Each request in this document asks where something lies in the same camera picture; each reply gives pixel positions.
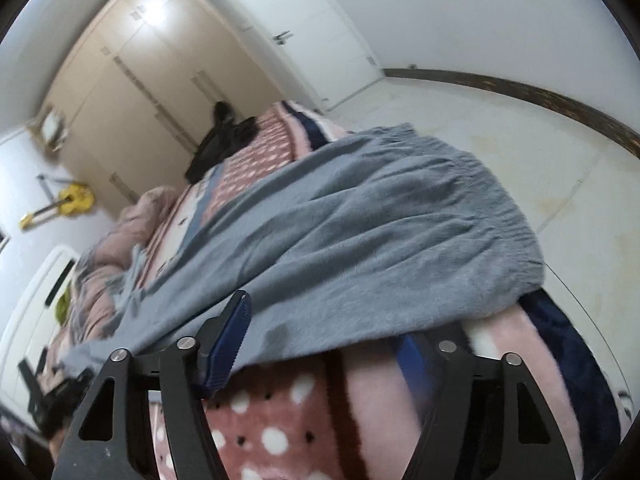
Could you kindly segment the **patterned pink bed blanket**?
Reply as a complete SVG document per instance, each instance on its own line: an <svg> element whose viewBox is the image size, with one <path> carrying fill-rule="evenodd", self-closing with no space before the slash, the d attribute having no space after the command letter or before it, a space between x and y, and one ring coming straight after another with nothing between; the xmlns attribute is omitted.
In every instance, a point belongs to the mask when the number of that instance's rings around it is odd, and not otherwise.
<svg viewBox="0 0 640 480"><path fill-rule="evenodd" d="M241 151L178 192L168 218L145 247L134 290L155 280L213 215L260 179L353 133L294 102L272 104ZM476 356L519 354L559 426L571 479L594 479L634 426L580 331L541 286L486 318L454 326L454 341ZM204 400L224 479L405 479L439 370L416 350L413 333L360 341L309 356L236 367ZM73 348L62 331L52 366ZM77 376L67 373L66 376ZM160 393L149 394L157 479L179 479L166 438Z"/></svg>

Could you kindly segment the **white room door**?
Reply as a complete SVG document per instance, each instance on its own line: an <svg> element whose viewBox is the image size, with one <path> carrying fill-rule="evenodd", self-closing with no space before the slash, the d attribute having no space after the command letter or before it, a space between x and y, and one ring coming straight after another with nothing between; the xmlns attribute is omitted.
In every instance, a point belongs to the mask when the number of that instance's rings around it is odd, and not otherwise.
<svg viewBox="0 0 640 480"><path fill-rule="evenodd" d="M328 112L382 78L369 47L332 0L228 0ZM289 30L278 46L272 37Z"/></svg>

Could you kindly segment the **folded bedding in wardrobe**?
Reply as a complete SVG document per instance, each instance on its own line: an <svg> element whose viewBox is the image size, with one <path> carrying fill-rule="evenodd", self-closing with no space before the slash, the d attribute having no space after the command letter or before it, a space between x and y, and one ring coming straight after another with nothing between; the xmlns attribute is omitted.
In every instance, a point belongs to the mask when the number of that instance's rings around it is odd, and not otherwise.
<svg viewBox="0 0 640 480"><path fill-rule="evenodd" d="M40 125L40 136L44 146L50 151L62 148L67 136L65 116L51 108Z"/></svg>

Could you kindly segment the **white bed headboard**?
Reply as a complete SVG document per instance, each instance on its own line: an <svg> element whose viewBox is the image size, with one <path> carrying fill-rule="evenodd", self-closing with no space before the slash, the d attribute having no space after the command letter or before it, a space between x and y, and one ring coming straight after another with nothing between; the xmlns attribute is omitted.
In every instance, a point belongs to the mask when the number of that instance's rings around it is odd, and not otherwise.
<svg viewBox="0 0 640 480"><path fill-rule="evenodd" d="M55 306L70 282L77 252L58 245L30 280L1 338L1 395L15 403L27 402L28 393L18 370L26 359L33 370L41 352L60 330Z"/></svg>

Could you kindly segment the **black clothing pile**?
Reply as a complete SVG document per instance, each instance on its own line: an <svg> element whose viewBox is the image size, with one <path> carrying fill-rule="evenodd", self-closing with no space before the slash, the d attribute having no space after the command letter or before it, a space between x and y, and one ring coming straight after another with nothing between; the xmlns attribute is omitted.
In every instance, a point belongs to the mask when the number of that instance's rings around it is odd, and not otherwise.
<svg viewBox="0 0 640 480"><path fill-rule="evenodd" d="M198 146L184 175L186 180L190 184L201 180L210 168L246 148L258 135L258 131L255 117L237 122L235 110L229 103L216 102L213 108L213 128Z"/></svg>

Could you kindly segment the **pink crumpled duvet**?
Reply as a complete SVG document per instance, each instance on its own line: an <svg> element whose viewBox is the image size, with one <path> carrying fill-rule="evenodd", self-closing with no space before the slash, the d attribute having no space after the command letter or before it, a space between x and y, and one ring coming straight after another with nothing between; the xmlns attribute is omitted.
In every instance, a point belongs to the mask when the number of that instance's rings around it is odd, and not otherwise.
<svg viewBox="0 0 640 480"><path fill-rule="evenodd" d="M130 252L137 244L145 249L155 231L168 218L178 200L169 186L153 188L137 203L125 208L104 237L82 254L72 278L72 303L63 326L72 346L107 336L116 316L107 280L129 268Z"/></svg>

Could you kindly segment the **beige wooden wardrobe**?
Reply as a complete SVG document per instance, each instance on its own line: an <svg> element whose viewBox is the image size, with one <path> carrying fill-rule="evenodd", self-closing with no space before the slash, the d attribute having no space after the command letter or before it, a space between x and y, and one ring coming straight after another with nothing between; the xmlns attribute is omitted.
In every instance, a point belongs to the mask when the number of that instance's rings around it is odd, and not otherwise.
<svg viewBox="0 0 640 480"><path fill-rule="evenodd" d="M53 155L110 214L151 188L183 186L217 102L239 118L284 98L206 0L110 0L68 52L38 119Z"/></svg>

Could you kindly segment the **dark baseboard strip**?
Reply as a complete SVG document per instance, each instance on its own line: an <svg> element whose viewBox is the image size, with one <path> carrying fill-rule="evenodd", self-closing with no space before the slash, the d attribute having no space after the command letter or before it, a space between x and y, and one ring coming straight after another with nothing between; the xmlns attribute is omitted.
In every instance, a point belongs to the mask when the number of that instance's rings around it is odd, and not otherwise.
<svg viewBox="0 0 640 480"><path fill-rule="evenodd" d="M634 155L640 154L639 133L619 120L601 112L583 102L563 96L558 92L523 84L509 79L493 76L456 72L455 70L424 70L424 68L384 68L386 77L398 79L424 80L441 82L442 84L457 84L458 86L483 90L500 96L533 104L553 113L579 122L621 148Z"/></svg>

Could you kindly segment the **grey-blue knit pants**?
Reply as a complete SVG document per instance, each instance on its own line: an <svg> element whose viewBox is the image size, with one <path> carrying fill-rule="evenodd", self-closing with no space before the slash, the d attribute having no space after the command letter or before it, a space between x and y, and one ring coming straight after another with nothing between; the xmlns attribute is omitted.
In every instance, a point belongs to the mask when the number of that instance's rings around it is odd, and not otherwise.
<svg viewBox="0 0 640 480"><path fill-rule="evenodd" d="M411 127L326 144L221 207L104 339L62 367L99 368L195 333L237 290L252 320L236 367L486 318L544 281L521 209L472 154Z"/></svg>

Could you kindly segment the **small grey-blue garment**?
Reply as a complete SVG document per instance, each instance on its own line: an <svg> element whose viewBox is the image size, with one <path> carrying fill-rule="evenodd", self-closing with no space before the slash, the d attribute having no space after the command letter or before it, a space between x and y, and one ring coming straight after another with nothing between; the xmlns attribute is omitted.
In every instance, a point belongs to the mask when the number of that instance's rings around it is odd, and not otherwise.
<svg viewBox="0 0 640 480"><path fill-rule="evenodd" d="M129 297L134 292L144 270L148 254L141 244L137 244L131 249L130 256L129 268L107 280L106 290L113 300L115 312L119 312L128 304Z"/></svg>

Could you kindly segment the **framed wall photo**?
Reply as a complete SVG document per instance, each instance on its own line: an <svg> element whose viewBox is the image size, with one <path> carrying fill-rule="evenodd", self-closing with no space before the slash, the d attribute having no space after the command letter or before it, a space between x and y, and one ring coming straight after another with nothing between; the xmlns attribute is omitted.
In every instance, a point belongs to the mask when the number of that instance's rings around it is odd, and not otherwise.
<svg viewBox="0 0 640 480"><path fill-rule="evenodd" d="M0 252L3 248L6 247L6 243L9 241L10 237L3 231L0 231Z"/></svg>

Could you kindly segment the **yellow ukulele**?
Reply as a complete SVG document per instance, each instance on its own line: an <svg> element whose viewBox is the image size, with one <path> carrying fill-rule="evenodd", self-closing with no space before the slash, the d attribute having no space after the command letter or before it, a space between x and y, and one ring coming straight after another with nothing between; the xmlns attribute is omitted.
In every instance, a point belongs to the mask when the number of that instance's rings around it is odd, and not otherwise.
<svg viewBox="0 0 640 480"><path fill-rule="evenodd" d="M38 174L36 180L40 184L44 194L50 200L46 206L33 212L29 212L20 221L18 226L22 231L31 229L42 216L55 214L61 217L75 217L78 214L88 214L96 203L93 190L85 182L60 177L50 177L46 174ZM54 195L49 183L62 184L58 194Z"/></svg>

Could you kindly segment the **green cloth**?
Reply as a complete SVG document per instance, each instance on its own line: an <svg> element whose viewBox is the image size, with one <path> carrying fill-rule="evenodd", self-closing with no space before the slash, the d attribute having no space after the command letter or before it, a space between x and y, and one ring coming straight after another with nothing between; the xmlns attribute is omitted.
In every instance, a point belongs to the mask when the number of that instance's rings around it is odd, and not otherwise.
<svg viewBox="0 0 640 480"><path fill-rule="evenodd" d="M68 312L70 312L70 304L72 303L72 286L67 285L64 292L58 298L58 302L55 305L54 315L56 322L61 326L64 326L68 319Z"/></svg>

